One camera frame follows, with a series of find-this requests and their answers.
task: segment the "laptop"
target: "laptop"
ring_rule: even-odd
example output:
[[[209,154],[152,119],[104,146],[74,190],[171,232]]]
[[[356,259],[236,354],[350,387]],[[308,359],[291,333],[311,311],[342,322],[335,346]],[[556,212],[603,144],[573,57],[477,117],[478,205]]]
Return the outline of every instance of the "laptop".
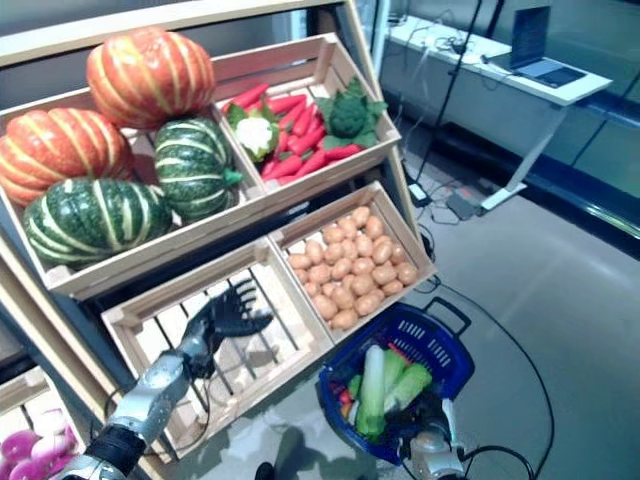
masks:
[[[551,7],[526,8],[516,12],[511,53],[489,58],[514,75],[558,88],[586,74],[544,58]]]

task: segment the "pumpkin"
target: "pumpkin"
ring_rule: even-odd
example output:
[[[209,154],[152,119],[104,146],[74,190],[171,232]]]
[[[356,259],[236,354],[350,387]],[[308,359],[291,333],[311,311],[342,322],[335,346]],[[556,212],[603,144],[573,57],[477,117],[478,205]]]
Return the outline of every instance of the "pumpkin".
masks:
[[[154,129],[195,113],[215,88],[209,55],[197,43],[157,27],[107,39],[87,60],[98,108],[116,125]]]
[[[25,209],[22,222],[40,258],[73,267],[164,235],[172,224],[157,187],[88,178],[56,183]]]
[[[212,120],[191,117],[165,124],[155,138],[160,186],[183,221],[193,222],[235,203],[229,143]]]
[[[128,178],[132,159],[127,140],[99,113],[31,110],[0,137],[0,184],[24,206],[67,178]]]

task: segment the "desk leg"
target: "desk leg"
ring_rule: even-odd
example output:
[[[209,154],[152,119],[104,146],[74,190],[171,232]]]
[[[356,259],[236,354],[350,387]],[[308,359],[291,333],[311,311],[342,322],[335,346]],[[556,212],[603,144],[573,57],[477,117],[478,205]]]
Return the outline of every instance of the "desk leg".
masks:
[[[485,210],[492,210],[505,200],[517,195],[519,191],[526,188],[526,185],[522,183],[522,180],[527,176],[527,173],[529,173],[529,170],[531,170],[535,161],[555,135],[558,127],[560,127],[560,124],[567,116],[567,110],[568,109],[566,107],[556,110],[555,116],[550,120],[544,131],[540,134],[540,137],[534,144],[533,148],[531,148],[531,150],[529,150],[529,152],[524,156],[522,163],[520,163],[520,166],[511,177],[511,180],[509,180],[509,183],[507,183],[507,186],[501,188],[490,197],[487,197],[484,202],[482,202],[482,208]]]

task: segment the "basket handle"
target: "basket handle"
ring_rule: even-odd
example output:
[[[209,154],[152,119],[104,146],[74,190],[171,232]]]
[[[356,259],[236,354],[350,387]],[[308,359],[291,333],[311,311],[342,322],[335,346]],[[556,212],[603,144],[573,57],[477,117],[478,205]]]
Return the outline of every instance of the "basket handle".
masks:
[[[463,323],[462,328],[460,328],[457,332],[454,332],[453,330],[449,329],[451,330],[451,333],[453,333],[454,337],[460,338],[460,335],[462,335],[464,331],[471,326],[471,319],[467,315],[462,313],[462,310],[460,310],[458,307],[456,307],[451,302],[449,302],[448,300],[445,300],[442,297],[433,297],[433,299],[431,299],[431,301],[427,304],[426,307],[422,309],[422,311],[427,313],[435,303],[439,303],[440,305],[442,305],[444,308],[446,308],[451,313],[453,313],[456,317],[458,317],[460,321]]]

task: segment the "gray floor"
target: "gray floor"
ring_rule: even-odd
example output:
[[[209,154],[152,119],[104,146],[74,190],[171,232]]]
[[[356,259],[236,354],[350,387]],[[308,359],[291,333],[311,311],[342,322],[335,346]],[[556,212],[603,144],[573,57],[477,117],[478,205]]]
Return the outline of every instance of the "gray floor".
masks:
[[[420,130],[415,135],[412,150],[420,152],[425,135]],[[417,158],[409,157],[415,164]],[[422,180],[431,190],[466,174],[443,159],[436,157],[433,163],[446,168],[429,166]],[[441,188],[435,196],[446,195]],[[439,222],[455,220],[441,208],[433,213]],[[639,478],[638,262],[521,197],[455,226],[434,223],[428,211],[420,221],[435,238],[443,282],[497,317],[545,379],[556,439],[540,478]],[[446,289],[434,295],[455,302],[473,322],[462,336],[476,364],[456,401],[462,439],[469,446],[509,446],[535,467],[548,441],[549,418],[531,368],[480,311]],[[406,300],[425,305],[429,298],[412,293]],[[442,317],[452,328],[459,325]],[[279,480],[408,478],[400,469],[354,451],[331,431],[314,382],[315,372],[287,386],[173,466],[172,478],[252,479],[265,460],[276,461]],[[492,453],[478,457],[470,476],[526,478],[517,462]]]

